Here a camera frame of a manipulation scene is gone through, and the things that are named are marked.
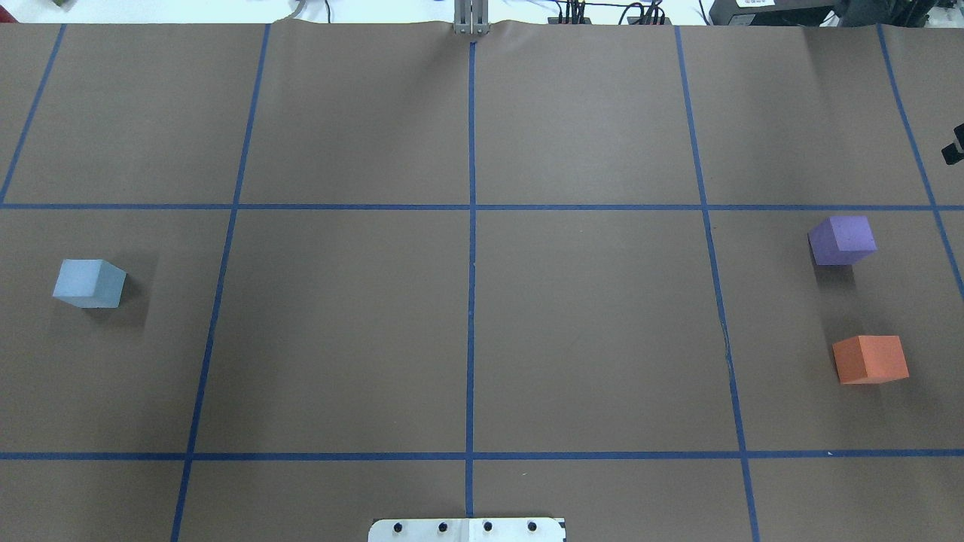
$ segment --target cable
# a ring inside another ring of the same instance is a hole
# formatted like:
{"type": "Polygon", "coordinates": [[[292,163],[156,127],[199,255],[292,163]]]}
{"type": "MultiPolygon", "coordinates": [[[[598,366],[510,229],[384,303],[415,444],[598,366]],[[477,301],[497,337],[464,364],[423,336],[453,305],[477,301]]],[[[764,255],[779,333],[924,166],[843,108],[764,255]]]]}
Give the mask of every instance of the cable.
{"type": "Polygon", "coordinates": [[[712,23],[707,18],[707,11],[703,9],[703,0],[696,0],[700,3],[700,16],[703,18],[703,22],[707,23],[707,26],[712,26],[712,23]]]}
{"type": "Polygon", "coordinates": [[[639,2],[633,2],[632,4],[629,4],[628,6],[626,6],[626,8],[623,10],[623,14],[619,15],[619,22],[617,22],[616,25],[618,26],[620,24],[623,24],[623,19],[626,17],[626,13],[636,6],[639,7],[639,18],[643,18],[643,10],[646,9],[646,6],[643,6],[639,2]]]}
{"type": "Polygon", "coordinates": [[[666,22],[666,12],[659,6],[662,0],[654,0],[636,24],[661,25],[666,22]]]}
{"type": "Polygon", "coordinates": [[[584,6],[605,6],[607,8],[624,8],[627,4],[609,4],[605,2],[579,2],[584,6]]]}
{"type": "Polygon", "coordinates": [[[286,18],[286,19],[293,19],[293,18],[297,17],[298,15],[300,15],[301,12],[302,12],[302,10],[305,8],[305,5],[306,5],[307,3],[308,3],[308,0],[298,0],[298,6],[295,7],[295,11],[291,12],[291,13],[290,13],[287,17],[285,17],[285,18],[286,18]]]}
{"type": "Polygon", "coordinates": [[[560,24],[586,24],[586,3],[580,0],[566,0],[566,17],[559,18],[560,24]]]}
{"type": "MultiPolygon", "coordinates": [[[[308,0],[298,0],[298,6],[295,8],[295,11],[291,12],[291,14],[285,18],[286,19],[296,18],[305,9],[305,6],[307,4],[308,4],[308,0]]],[[[325,13],[327,14],[328,24],[332,24],[332,6],[331,4],[328,3],[328,0],[325,0],[325,13]]]]}

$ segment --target metal post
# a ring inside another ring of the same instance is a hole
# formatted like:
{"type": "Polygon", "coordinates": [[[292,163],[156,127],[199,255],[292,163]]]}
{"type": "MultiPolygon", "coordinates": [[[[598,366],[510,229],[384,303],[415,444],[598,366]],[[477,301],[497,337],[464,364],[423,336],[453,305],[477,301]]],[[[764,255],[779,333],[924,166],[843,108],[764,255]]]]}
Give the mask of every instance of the metal post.
{"type": "Polygon", "coordinates": [[[455,0],[456,34],[489,34],[489,0],[455,0]]]}

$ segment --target light blue cube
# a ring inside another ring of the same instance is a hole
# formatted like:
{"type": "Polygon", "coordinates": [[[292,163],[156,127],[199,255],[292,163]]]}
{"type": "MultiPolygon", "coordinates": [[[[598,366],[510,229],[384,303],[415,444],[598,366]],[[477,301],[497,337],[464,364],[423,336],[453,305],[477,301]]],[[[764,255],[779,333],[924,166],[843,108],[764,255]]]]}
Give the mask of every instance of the light blue cube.
{"type": "Polygon", "coordinates": [[[126,277],[103,259],[65,259],[54,297],[81,309],[116,309],[126,277]]]}

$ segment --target purple cube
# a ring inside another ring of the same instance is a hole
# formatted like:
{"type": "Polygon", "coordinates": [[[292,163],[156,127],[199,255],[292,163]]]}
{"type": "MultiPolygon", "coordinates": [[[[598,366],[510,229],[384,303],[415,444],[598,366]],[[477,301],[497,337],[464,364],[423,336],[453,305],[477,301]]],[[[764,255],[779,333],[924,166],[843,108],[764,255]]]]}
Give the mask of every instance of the purple cube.
{"type": "Polygon", "coordinates": [[[832,216],[809,236],[817,265],[852,265],[877,252],[866,216],[832,216]]]}

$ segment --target foam cube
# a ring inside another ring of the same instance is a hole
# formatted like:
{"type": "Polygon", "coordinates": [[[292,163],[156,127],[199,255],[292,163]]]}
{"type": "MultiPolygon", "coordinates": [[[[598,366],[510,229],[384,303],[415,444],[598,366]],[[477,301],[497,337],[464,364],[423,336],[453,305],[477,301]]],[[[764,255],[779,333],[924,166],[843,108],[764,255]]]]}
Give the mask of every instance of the foam cube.
{"type": "Polygon", "coordinates": [[[65,259],[54,297],[81,309],[116,309],[126,277],[103,259],[65,259]]]}
{"type": "Polygon", "coordinates": [[[858,335],[834,344],[841,384],[882,384],[907,378],[900,337],[858,335]]]}
{"type": "Polygon", "coordinates": [[[877,251],[866,216],[832,216],[809,237],[817,265],[853,265],[877,251]]]}

